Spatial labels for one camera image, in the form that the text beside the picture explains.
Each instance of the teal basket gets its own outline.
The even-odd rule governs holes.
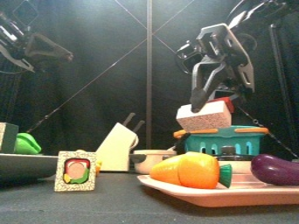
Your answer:
[[[235,146],[236,153],[240,155],[259,154],[260,138],[266,135],[267,128],[231,126],[216,131],[216,133],[191,134],[184,143],[186,152],[196,151],[219,155],[223,146]]]

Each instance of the foam block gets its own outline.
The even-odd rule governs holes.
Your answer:
[[[192,113],[192,105],[179,108],[176,121],[186,131],[228,128],[231,113],[224,101],[206,103],[200,112]]]
[[[15,141],[19,126],[0,122],[0,153],[15,153]]]

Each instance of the toy eggplant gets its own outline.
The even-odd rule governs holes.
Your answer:
[[[220,182],[231,184],[231,165],[220,167],[218,159],[204,153],[188,151],[156,164],[150,177],[166,183],[200,189],[214,189]]]
[[[259,154],[254,157],[251,172],[267,184],[299,186],[299,164],[272,155]]]

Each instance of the orange carrot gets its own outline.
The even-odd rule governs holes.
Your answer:
[[[150,176],[152,179],[178,186],[214,189],[219,182],[230,187],[231,166],[220,167],[214,156],[188,151],[156,164]]]

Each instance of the knife block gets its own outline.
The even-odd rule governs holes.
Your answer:
[[[136,133],[118,122],[96,151],[102,172],[128,172],[128,154],[138,141]]]

